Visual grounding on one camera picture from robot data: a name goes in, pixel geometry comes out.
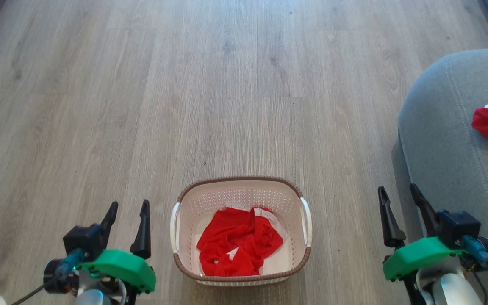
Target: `laundry basket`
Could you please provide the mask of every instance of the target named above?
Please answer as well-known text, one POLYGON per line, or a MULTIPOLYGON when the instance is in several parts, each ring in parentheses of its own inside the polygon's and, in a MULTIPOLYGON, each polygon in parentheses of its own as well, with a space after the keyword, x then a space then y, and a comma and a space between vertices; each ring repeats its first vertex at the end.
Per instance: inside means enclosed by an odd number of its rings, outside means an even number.
POLYGON ((308 203, 290 182, 273 177, 228 177, 200 181, 180 194, 170 222, 170 238, 178 268, 210 286, 255 286, 280 282, 297 273, 310 256, 312 218, 308 203), (283 245, 265 259, 261 275, 205 276, 196 248, 214 213, 224 207, 266 207, 287 231, 283 245))

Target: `basket handle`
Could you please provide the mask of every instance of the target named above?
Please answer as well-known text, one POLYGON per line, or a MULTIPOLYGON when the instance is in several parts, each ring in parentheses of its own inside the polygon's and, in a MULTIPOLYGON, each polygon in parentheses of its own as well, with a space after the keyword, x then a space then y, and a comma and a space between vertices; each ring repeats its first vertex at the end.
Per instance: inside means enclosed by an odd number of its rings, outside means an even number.
POLYGON ((171 222, 170 222, 170 236, 171 236, 171 246, 172 253, 178 253, 178 241, 180 240, 180 232, 176 228, 176 219, 178 218, 178 209, 180 208, 180 202, 177 202, 175 207, 172 209, 171 222))
POLYGON ((312 246, 312 215, 310 213, 310 207, 308 207, 308 203, 306 199, 303 197, 300 198, 302 202, 302 209, 300 212, 302 215, 302 230, 304 230, 304 235, 306 236, 306 247, 312 246))

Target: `brown braided rim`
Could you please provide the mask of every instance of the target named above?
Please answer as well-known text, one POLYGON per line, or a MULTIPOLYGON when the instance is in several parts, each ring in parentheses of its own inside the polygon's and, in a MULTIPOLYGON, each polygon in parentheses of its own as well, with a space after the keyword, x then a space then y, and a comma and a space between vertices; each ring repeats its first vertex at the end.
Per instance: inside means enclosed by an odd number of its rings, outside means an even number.
MULTIPOLYGON (((295 191, 295 193, 298 195, 298 197, 302 197, 302 193, 299 191, 299 189, 294 186, 291 182, 282 179, 282 178, 277 178, 277 177, 268 177, 268 176, 234 176, 234 177, 225 177, 225 178, 217 178, 217 179, 211 179, 211 180, 201 180, 198 182, 195 182, 191 184, 190 186, 186 187, 182 193, 180 193, 180 196, 178 196, 178 202, 182 202, 182 199, 184 196, 189 192, 190 189, 193 189, 196 186, 199 185, 205 185, 209 183, 214 183, 214 182, 225 182, 225 181, 237 181, 237 180, 259 180, 259 181, 275 181, 275 182, 281 182, 285 185, 288 185, 295 191)), ((230 276, 230 277, 225 277, 225 276, 200 276, 199 274, 194 274, 193 272, 190 272, 182 262, 180 261, 180 257, 178 256, 178 253, 174 253, 174 259, 176 266, 184 273, 186 276, 194 279, 194 280, 203 280, 207 282, 255 282, 256 280, 273 280, 275 278, 281 278, 281 277, 287 277, 291 276, 302 269, 304 267, 304 264, 308 261, 308 258, 310 257, 310 251, 312 251, 311 247, 306 247, 306 250, 304 251, 304 257, 302 258, 302 261, 293 269, 288 270, 286 272, 279 272, 275 274, 266 274, 266 275, 253 275, 253 276, 230 276)))

